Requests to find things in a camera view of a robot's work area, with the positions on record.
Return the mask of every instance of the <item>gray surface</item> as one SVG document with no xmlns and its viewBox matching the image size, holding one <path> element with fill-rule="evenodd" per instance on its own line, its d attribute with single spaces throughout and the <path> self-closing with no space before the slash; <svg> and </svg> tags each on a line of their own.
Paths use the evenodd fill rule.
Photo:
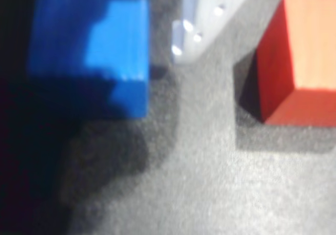
<svg viewBox="0 0 336 235">
<path fill-rule="evenodd" d="M 68 234 L 335 233 L 336 131 L 266 128 L 235 109 L 233 68 L 278 1 L 248 0 L 198 62 L 174 68 L 179 0 L 153 0 L 150 116 L 72 141 Z"/>
</svg>

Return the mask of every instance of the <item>red cube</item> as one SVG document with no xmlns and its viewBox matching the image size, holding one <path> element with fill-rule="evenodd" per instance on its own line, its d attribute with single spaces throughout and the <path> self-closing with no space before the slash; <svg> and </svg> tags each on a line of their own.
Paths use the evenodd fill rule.
<svg viewBox="0 0 336 235">
<path fill-rule="evenodd" d="M 336 0 L 281 0 L 257 64 L 266 124 L 336 126 Z"/>
</svg>

